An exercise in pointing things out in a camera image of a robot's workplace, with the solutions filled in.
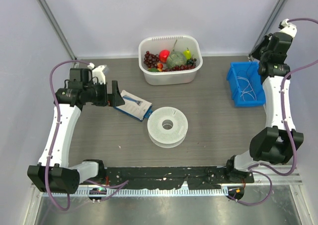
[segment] tape roll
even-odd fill
[[[153,143],[159,147],[173,148],[185,139],[188,120],[180,110],[162,107],[151,114],[147,128]]]

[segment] fruit basket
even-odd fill
[[[190,60],[195,60],[193,65],[194,67],[191,67],[191,65],[184,65],[184,68],[181,68],[182,65],[180,65],[169,69],[166,64],[171,62],[171,60],[169,61],[169,59],[166,58],[168,63],[164,60],[162,62],[159,60],[159,58],[162,60],[162,55],[163,57],[166,56],[166,54],[161,54],[163,50],[168,50],[170,52],[170,58],[173,55],[171,54],[172,52],[189,51],[188,54],[185,52],[185,55],[187,56],[186,62],[189,62],[188,55],[191,55]],[[150,57],[151,63],[163,64],[163,68],[161,68],[162,66],[158,67],[158,69],[162,70],[162,72],[149,71],[149,67],[153,67],[153,64],[149,65],[148,57]],[[151,85],[168,85],[191,82],[194,80],[198,70],[202,67],[202,63],[203,61],[198,42],[188,35],[150,37],[143,40],[139,45],[139,67],[144,73],[146,82]]]

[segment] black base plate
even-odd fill
[[[219,184],[242,183],[240,178],[227,175],[225,167],[108,167],[106,174],[110,185],[118,185],[126,180],[125,189],[178,189],[184,181],[192,189],[218,189]],[[245,183],[254,183],[253,175]]]

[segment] white cable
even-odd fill
[[[241,97],[243,97],[243,100],[245,101],[244,94],[248,94],[248,95],[250,95],[253,98],[254,101],[256,101],[257,100],[256,93],[254,92],[251,84],[249,83],[249,80],[244,78],[244,77],[240,77],[240,76],[238,76],[237,79],[241,79],[241,80],[247,81],[247,83],[248,83],[247,87],[242,91]]]

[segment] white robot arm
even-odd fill
[[[266,35],[255,47],[251,55],[260,60],[258,73],[265,91],[266,112],[265,129],[257,134],[250,143],[250,148],[243,154],[231,158],[232,170],[247,172],[256,163],[287,163],[293,153],[283,123],[281,108],[281,84],[290,68],[284,63],[287,51],[296,36],[297,28],[285,19],[281,22],[279,32]],[[289,85],[290,78],[284,84],[284,104],[286,120],[293,134],[296,149],[302,144],[304,135],[296,132],[290,112]]]
[[[107,66],[88,69],[70,69],[68,87],[60,88],[56,92],[61,112],[60,125],[50,159],[49,184],[52,192],[74,193],[79,184],[87,179],[96,182],[105,178],[104,164],[101,160],[89,159],[81,164],[69,167],[69,150],[75,128],[83,106],[87,102],[95,106],[120,106],[125,104],[122,99],[117,81],[112,82],[112,94],[107,94],[106,77]],[[37,188],[45,192],[44,171],[47,156],[55,133],[57,121],[57,107],[54,107],[54,119],[45,149],[37,165],[31,165],[28,176]]]

